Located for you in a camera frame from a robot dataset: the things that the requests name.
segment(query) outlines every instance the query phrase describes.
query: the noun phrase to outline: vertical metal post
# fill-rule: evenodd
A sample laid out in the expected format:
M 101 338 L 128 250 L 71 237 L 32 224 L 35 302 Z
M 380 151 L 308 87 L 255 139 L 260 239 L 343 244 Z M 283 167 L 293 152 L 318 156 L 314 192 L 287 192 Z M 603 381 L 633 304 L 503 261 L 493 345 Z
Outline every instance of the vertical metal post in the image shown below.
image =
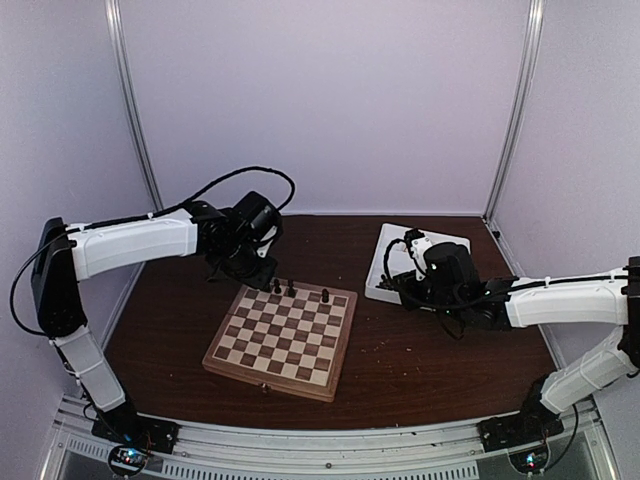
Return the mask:
M 524 117 L 524 107 L 529 94 L 529 88 L 535 71 L 536 60 L 538 58 L 538 49 L 540 47 L 540 36 L 542 33 L 542 19 L 544 15 L 545 0 L 531 0 L 529 7 L 529 22 L 524 38 L 524 47 L 522 50 L 522 62 L 520 64 L 520 75 L 516 87 L 516 95 L 511 109 L 511 117 L 509 118 L 509 126 L 507 135 L 502 146 L 500 154 L 500 163 L 498 171 L 491 188 L 489 202 L 485 210 L 484 218 L 489 224 L 492 223 L 496 212 L 500 194 L 504 188 L 509 166 L 513 159 L 518 135 L 522 126 Z
M 116 55 L 116 63 L 118 65 L 118 73 L 120 74 L 120 85 L 124 95 L 127 117 L 129 120 L 129 129 L 133 138 L 133 144 L 138 155 L 138 162 L 142 170 L 147 192 L 153 202 L 155 210 L 162 210 L 163 203 L 158 189 L 158 182 L 153 173 L 147 144 L 142 131 L 142 123 L 140 122 L 140 114 L 136 104 L 133 92 L 133 81 L 131 80 L 131 72 L 129 70 L 129 61 L 127 58 L 127 49 L 125 45 L 124 32 L 122 29 L 122 20 L 120 17 L 119 0 L 105 0 L 107 10 L 107 23 L 109 25 L 109 34 L 111 35 L 111 43 Z

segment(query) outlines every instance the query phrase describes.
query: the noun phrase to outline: ventilation grille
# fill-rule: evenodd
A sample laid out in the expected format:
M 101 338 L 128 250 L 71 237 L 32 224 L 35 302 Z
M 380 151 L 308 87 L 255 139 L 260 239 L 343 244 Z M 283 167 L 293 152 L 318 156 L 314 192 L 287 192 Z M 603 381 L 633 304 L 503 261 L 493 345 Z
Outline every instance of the ventilation grille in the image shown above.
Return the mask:
M 74 437 L 69 439 L 67 450 L 74 453 L 79 453 L 86 457 L 95 458 L 97 460 L 106 460 L 109 454 L 108 450 L 100 445 L 97 445 L 91 441 L 80 440 Z
M 316 479 L 322 478 L 314 475 L 299 475 L 296 477 L 287 475 L 262 476 L 255 473 L 223 473 L 208 467 L 185 466 L 171 461 L 165 461 L 162 468 L 163 476 L 176 480 L 294 480 L 294 479 Z M 324 478 L 337 477 L 327 473 Z M 479 480 L 478 467 L 476 462 L 466 462 L 464 464 L 450 467 L 430 468 L 424 471 L 414 471 L 411 474 L 396 474 L 394 476 L 372 476 L 363 477 L 360 475 L 341 475 L 340 479 L 349 480 Z

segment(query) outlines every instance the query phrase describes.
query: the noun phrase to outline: wood grain surface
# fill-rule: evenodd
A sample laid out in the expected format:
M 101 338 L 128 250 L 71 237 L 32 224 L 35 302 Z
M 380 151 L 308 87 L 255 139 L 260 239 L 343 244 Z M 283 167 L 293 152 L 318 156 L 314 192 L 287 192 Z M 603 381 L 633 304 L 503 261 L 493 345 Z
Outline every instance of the wood grain surface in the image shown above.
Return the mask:
M 202 357 L 239 289 L 205 282 L 203 259 L 150 262 L 107 348 L 139 411 L 254 428 L 352 429 L 426 425 L 517 410 L 554 369 L 537 328 L 467 330 L 454 341 L 435 316 L 370 300 L 364 283 L 382 223 L 471 240 L 482 278 L 509 270 L 479 218 L 285 217 L 272 253 L 278 276 L 358 292 L 333 403 L 270 392 L 207 372 Z

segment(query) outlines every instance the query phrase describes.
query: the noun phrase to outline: robotic arm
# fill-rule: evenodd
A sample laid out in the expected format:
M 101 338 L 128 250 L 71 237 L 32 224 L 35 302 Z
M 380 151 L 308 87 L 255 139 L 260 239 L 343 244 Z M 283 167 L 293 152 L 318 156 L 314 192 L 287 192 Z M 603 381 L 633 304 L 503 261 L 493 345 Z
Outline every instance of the robotic arm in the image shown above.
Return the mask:
M 89 329 L 77 283 L 125 265 L 202 255 L 214 273 L 265 288 L 277 266 L 267 252 L 281 234 L 278 209 L 256 192 L 221 210 L 191 201 L 142 220 L 67 226 L 53 218 L 46 223 L 31 276 L 38 323 L 91 399 L 100 420 L 94 434 L 170 452 L 177 425 L 137 415 Z
M 388 259 L 396 243 L 406 245 L 416 270 L 392 277 Z M 630 258 L 624 268 L 593 276 L 481 282 L 466 247 L 450 242 L 433 245 L 419 230 L 410 230 L 387 248 L 385 273 L 407 309 L 437 311 L 463 327 L 511 330 L 560 322 L 615 325 L 582 358 L 536 381 L 519 413 L 481 422 L 485 451 L 561 433 L 561 412 L 640 369 L 640 257 Z

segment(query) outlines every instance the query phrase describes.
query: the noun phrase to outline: white wall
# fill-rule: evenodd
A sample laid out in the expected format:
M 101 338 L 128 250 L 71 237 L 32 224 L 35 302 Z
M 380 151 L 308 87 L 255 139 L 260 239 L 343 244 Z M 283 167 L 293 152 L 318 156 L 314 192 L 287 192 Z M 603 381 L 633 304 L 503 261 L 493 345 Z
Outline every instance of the white wall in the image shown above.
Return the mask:
M 624 265 L 640 254 L 640 3 L 547 2 L 538 66 L 497 223 L 530 276 Z M 553 328 L 570 362 L 611 330 Z M 640 381 L 599 393 L 616 458 L 638 478 Z
M 122 18 L 166 204 L 250 164 L 289 212 L 481 213 L 509 119 L 526 0 L 136 0 Z M 277 179 L 243 178 L 284 198 Z
M 0 2 L 0 161 L 0 476 L 26 480 L 70 381 L 46 340 L 10 320 L 13 275 L 49 217 L 93 221 L 150 209 L 102 0 Z M 123 269 L 83 285 L 99 338 L 130 276 Z M 35 326 L 28 281 L 17 307 Z

